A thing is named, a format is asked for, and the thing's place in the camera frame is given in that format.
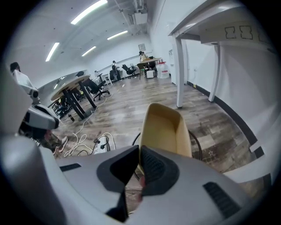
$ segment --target pipe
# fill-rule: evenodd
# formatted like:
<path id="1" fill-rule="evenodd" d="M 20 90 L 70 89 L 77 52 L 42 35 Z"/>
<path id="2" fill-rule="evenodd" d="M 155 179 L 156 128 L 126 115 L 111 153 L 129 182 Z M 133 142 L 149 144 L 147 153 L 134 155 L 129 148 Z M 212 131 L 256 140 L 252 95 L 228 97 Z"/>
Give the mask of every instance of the pipe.
<path id="1" fill-rule="evenodd" d="M 119 6 L 119 4 L 118 4 L 117 0 L 114 0 L 114 1 L 115 1 L 116 5 L 118 6 L 118 8 L 121 10 L 122 8 Z M 130 32 L 131 32 L 131 33 L 133 33 L 133 32 L 132 32 L 132 29 L 131 29 L 131 26 L 130 26 L 130 24 L 129 24 L 129 22 L 128 22 L 128 20 L 127 20 L 126 16 L 124 15 L 124 12 L 121 12 L 121 13 L 122 13 L 122 15 L 123 15 L 124 19 L 126 20 L 126 23 L 127 23 L 127 25 L 128 25 L 128 28 L 129 28 Z"/>

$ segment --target shoe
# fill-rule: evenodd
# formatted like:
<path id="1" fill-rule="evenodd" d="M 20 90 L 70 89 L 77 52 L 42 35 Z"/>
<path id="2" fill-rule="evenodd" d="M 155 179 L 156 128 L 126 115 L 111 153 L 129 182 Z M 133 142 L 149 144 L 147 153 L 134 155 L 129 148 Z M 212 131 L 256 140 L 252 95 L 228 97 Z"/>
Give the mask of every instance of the shoe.
<path id="1" fill-rule="evenodd" d="M 58 152 L 62 152 L 63 149 L 65 149 L 66 143 L 68 142 L 68 137 L 65 136 L 62 140 L 61 140 L 61 146 L 58 150 Z"/>

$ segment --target wooden floor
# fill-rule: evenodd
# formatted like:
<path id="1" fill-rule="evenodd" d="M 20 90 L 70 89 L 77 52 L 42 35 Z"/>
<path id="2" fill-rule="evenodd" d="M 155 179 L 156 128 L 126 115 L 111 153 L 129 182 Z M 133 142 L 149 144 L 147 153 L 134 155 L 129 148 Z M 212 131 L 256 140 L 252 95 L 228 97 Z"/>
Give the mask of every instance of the wooden floor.
<path id="1" fill-rule="evenodd" d="M 148 105 L 158 102 L 176 109 L 184 117 L 187 127 L 199 140 L 203 150 L 203 161 L 219 172 L 226 172 L 244 166 L 256 159 L 249 150 L 249 142 L 240 131 L 235 122 L 216 104 L 210 103 L 208 98 L 198 90 L 185 85 L 184 105 L 182 109 L 176 106 L 177 88 L 167 79 L 145 79 L 144 77 L 126 79 L 105 87 L 112 97 L 100 106 L 92 117 L 84 124 L 84 128 L 77 134 L 78 138 L 87 134 L 84 142 L 93 148 L 94 139 L 104 132 L 113 135 L 117 148 L 128 146 L 140 132 L 142 122 Z M 95 101 L 100 105 L 105 101 Z M 87 100 L 81 106 L 90 109 Z M 68 136 L 69 142 L 64 150 L 67 151 L 76 143 L 73 133 L 80 130 L 84 121 L 78 121 L 77 114 L 72 110 L 70 114 L 75 118 L 72 122 L 68 117 L 61 120 L 60 126 L 54 133 L 62 138 Z M 80 146 L 74 153 L 85 149 Z M 64 152 L 56 157 L 63 157 Z M 194 158 L 199 158 L 198 147 L 192 140 L 192 153 Z M 263 189 L 263 181 L 251 181 L 241 184 L 250 196 L 256 196 Z M 134 210 L 138 202 L 136 196 L 141 192 L 141 186 L 135 177 L 132 177 L 126 187 L 128 211 Z"/>

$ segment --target black table leg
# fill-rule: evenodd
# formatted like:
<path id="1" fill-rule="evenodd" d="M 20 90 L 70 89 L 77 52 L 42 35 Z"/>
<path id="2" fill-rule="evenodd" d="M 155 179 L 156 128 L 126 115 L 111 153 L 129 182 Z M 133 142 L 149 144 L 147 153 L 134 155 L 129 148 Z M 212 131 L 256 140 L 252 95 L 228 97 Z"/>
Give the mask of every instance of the black table leg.
<path id="1" fill-rule="evenodd" d="M 94 104 L 93 100 L 91 99 L 91 97 L 89 96 L 85 86 L 82 84 L 81 81 L 79 81 L 79 85 L 82 88 L 82 91 L 84 92 L 84 94 L 86 95 L 86 98 L 88 99 L 88 101 L 90 102 L 90 104 L 92 105 L 92 107 L 95 109 L 96 105 Z"/>
<path id="2" fill-rule="evenodd" d="M 79 104 L 79 102 L 77 101 L 77 99 L 75 98 L 74 94 L 72 91 L 68 90 L 67 91 L 70 94 L 71 99 L 74 101 L 75 105 L 77 106 L 77 108 L 79 108 L 79 110 L 81 111 L 81 113 L 85 113 L 85 111 L 82 109 L 81 105 Z"/>
<path id="3" fill-rule="evenodd" d="M 67 101 L 69 102 L 69 104 L 73 107 L 74 111 L 79 115 L 79 117 L 81 119 L 84 119 L 85 117 L 83 116 L 83 114 L 79 111 L 79 109 L 77 109 L 77 107 L 75 106 L 74 102 L 71 99 L 70 94 L 64 89 L 62 90 L 62 93 L 65 95 Z"/>

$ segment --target black cable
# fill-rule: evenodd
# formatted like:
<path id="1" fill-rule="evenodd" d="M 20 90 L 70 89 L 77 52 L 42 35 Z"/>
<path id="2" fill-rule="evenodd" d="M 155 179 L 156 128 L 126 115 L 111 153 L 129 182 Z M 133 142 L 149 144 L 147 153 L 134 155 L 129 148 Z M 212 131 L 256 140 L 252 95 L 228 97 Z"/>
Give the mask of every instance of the black cable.
<path id="1" fill-rule="evenodd" d="M 135 142 L 136 142 L 137 138 L 140 136 L 140 134 L 141 134 L 141 133 L 139 133 L 139 134 L 135 137 L 135 139 L 134 139 L 134 141 L 133 141 L 132 145 L 134 145 L 134 144 L 135 144 Z"/>
<path id="2" fill-rule="evenodd" d="M 87 152 L 86 150 L 82 150 L 82 151 L 80 151 L 80 152 L 77 154 L 77 156 L 78 156 L 81 152 L 83 152 L 83 151 L 87 152 L 87 155 L 92 155 L 92 154 L 93 154 L 93 152 L 94 152 L 94 149 L 95 149 L 95 147 L 96 147 L 96 144 L 98 143 L 98 140 L 99 140 L 100 138 L 102 138 L 102 137 L 106 137 L 107 141 L 106 141 L 105 145 L 107 145 L 107 144 L 108 144 L 108 142 L 109 142 L 109 137 L 108 137 L 108 136 L 103 135 L 103 136 L 99 137 L 98 139 L 95 139 L 95 140 L 94 140 L 95 145 L 94 145 L 93 150 L 92 150 L 92 152 L 91 152 L 90 154 L 88 154 L 88 152 Z"/>
<path id="3" fill-rule="evenodd" d="M 191 131 L 188 131 L 189 134 L 195 139 L 197 145 L 198 145 L 198 148 L 199 148 L 199 160 L 202 161 L 202 149 L 201 149 L 201 145 L 198 141 L 198 139 L 196 138 L 196 136 L 191 132 Z"/>
<path id="4" fill-rule="evenodd" d="M 81 152 L 83 152 L 83 151 L 85 151 L 85 152 L 87 153 L 87 155 L 89 154 L 86 150 L 82 150 Z M 79 152 L 78 155 L 79 155 L 81 152 Z M 77 156 L 78 156 L 78 155 L 77 155 Z"/>
<path id="5" fill-rule="evenodd" d="M 196 143 L 197 143 L 197 145 L 198 145 L 198 148 L 199 148 L 199 160 L 202 161 L 202 149 L 201 149 L 201 145 L 200 145 L 198 139 L 196 138 L 196 136 L 195 136 L 191 131 L 188 131 L 188 132 L 189 132 L 189 135 L 191 135 L 191 136 L 195 139 L 195 141 L 196 141 Z M 135 142 L 136 142 L 137 138 L 140 136 L 140 134 L 141 134 L 141 133 L 139 133 L 139 134 L 135 137 L 135 139 L 134 139 L 132 145 L 135 144 Z M 134 174 L 135 178 L 139 181 L 139 180 L 140 180 L 140 177 L 136 174 L 136 171 L 134 171 L 133 174 Z"/>

